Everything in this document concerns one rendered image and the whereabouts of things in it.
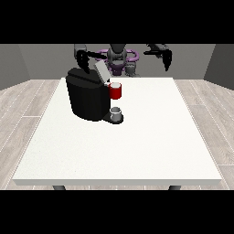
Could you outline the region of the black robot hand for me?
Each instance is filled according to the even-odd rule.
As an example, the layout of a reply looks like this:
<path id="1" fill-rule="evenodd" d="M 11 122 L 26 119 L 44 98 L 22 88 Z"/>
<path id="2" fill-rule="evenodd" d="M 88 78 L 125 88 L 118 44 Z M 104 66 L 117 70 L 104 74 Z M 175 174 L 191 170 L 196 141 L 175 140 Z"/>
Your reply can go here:
<path id="1" fill-rule="evenodd" d="M 90 58 L 94 59 L 106 59 L 107 57 L 91 51 L 79 50 L 76 53 L 76 60 L 81 69 L 83 69 L 87 74 L 90 73 L 89 61 Z"/>
<path id="2" fill-rule="evenodd" d="M 147 44 L 149 47 L 148 51 L 145 51 L 146 56 L 156 56 L 158 59 L 163 61 L 165 70 L 169 70 L 172 63 L 172 51 L 166 44 Z"/>

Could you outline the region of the pale grey machine lid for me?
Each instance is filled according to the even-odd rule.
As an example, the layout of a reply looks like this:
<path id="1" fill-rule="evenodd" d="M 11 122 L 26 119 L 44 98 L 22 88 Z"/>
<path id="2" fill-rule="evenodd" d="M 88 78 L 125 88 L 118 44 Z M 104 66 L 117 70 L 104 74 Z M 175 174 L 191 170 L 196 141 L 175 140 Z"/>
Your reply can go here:
<path id="1" fill-rule="evenodd" d="M 100 60 L 94 64 L 94 68 L 98 72 L 103 83 L 106 83 L 111 78 L 111 73 L 108 71 L 107 66 L 103 60 Z"/>

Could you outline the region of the small grey coffee pod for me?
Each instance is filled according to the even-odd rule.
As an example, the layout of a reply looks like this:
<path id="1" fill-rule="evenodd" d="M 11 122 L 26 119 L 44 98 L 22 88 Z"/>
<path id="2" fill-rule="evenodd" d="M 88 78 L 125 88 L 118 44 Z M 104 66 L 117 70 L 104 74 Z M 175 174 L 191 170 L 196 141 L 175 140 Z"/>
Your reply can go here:
<path id="1" fill-rule="evenodd" d="M 127 63 L 125 66 L 125 74 L 129 77 L 135 76 L 136 64 L 135 63 Z"/>

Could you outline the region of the black coffee machine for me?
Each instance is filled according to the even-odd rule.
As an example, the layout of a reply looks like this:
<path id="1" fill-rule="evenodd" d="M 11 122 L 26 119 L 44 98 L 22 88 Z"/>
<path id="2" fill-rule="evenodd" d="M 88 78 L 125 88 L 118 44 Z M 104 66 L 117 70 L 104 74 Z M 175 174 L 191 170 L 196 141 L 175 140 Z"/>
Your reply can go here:
<path id="1" fill-rule="evenodd" d="M 91 69 L 87 74 L 83 69 L 73 68 L 68 72 L 66 83 L 69 93 L 70 105 L 73 113 L 83 120 L 98 122 L 104 120 L 112 124 L 118 122 L 111 120 L 111 98 L 109 80 L 106 84 L 101 81 L 98 72 Z"/>

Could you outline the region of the red pod holder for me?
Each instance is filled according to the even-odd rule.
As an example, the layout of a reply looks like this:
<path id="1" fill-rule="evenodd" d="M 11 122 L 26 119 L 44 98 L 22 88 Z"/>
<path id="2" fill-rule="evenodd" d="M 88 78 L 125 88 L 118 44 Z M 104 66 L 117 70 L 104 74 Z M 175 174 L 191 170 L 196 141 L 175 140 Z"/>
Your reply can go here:
<path id="1" fill-rule="evenodd" d="M 122 97 L 122 84 L 120 82 L 112 82 L 109 84 L 110 98 L 118 100 Z"/>

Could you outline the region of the grey trunk with purple rings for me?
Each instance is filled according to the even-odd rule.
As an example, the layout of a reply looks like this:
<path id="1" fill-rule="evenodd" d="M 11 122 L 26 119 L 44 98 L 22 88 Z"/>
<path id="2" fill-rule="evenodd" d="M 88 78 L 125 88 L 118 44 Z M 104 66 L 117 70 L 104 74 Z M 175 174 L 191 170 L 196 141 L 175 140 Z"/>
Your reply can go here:
<path id="1" fill-rule="evenodd" d="M 105 53 L 104 60 L 108 70 L 113 76 L 121 76 L 125 72 L 127 63 L 135 63 L 139 60 L 139 53 L 132 49 L 126 49 L 124 44 L 111 44 L 109 49 L 101 49 L 99 53 Z"/>

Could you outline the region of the small grey cup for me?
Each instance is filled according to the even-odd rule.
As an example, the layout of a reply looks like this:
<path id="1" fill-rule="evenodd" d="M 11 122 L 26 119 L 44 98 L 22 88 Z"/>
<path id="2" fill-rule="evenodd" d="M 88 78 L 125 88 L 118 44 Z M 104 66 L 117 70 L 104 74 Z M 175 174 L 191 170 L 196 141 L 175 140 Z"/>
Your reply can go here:
<path id="1" fill-rule="evenodd" d="M 118 122 L 122 118 L 122 111 L 119 107 L 112 107 L 110 109 L 111 120 Z"/>

